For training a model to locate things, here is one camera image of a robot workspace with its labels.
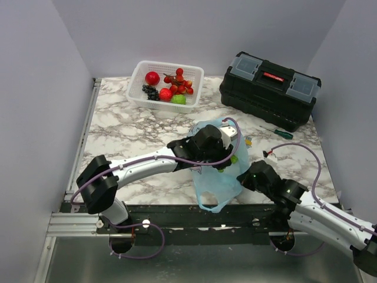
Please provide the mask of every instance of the black toolbox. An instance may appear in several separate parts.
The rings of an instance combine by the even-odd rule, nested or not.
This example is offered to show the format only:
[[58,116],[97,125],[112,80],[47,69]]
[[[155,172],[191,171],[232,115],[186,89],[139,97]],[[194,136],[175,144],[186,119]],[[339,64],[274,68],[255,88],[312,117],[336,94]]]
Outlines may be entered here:
[[293,132],[307,123],[320,87],[318,78],[240,52],[220,85],[221,102]]

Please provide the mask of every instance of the red tomato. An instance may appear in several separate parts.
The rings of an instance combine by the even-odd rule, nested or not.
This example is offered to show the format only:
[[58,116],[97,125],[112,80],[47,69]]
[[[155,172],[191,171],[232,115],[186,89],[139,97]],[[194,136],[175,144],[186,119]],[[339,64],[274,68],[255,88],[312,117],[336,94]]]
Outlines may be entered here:
[[149,72],[145,76],[145,81],[149,85],[156,85],[160,82],[160,76],[156,72]]
[[160,90],[159,96],[162,101],[170,101],[173,97],[173,93],[168,88],[163,88]]

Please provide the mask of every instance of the toolbox lid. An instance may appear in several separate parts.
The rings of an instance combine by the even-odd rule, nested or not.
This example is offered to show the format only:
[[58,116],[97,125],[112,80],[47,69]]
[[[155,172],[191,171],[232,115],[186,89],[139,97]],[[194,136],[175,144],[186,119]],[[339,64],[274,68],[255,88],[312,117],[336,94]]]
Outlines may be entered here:
[[286,94],[310,103],[313,97],[317,97],[320,90],[317,83],[318,81],[312,78],[295,73]]
[[240,57],[234,58],[233,62],[230,64],[232,67],[230,72],[241,78],[252,81],[262,62],[262,60],[255,57],[241,54]]

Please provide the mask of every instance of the green screwdriver handle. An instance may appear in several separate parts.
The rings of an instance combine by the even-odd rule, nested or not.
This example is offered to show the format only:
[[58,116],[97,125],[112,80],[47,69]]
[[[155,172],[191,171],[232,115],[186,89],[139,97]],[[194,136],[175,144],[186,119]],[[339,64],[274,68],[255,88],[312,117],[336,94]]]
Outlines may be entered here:
[[279,130],[275,130],[273,131],[275,134],[277,134],[278,136],[280,137],[283,137],[284,139],[286,140],[291,140],[293,139],[293,135],[290,134],[290,133],[287,133],[286,131],[279,131]]

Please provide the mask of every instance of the white wall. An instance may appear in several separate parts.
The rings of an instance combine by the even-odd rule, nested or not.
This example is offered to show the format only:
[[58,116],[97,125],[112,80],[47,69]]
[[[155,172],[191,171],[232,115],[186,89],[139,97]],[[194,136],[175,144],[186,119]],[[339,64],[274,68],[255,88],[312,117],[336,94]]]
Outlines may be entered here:
[[0,1],[0,281],[32,282],[92,79],[50,0]]
[[315,123],[340,201],[377,223],[377,2],[347,0],[309,71]]
[[96,77],[131,75],[141,60],[224,75],[246,51],[305,71],[345,0],[53,0]]

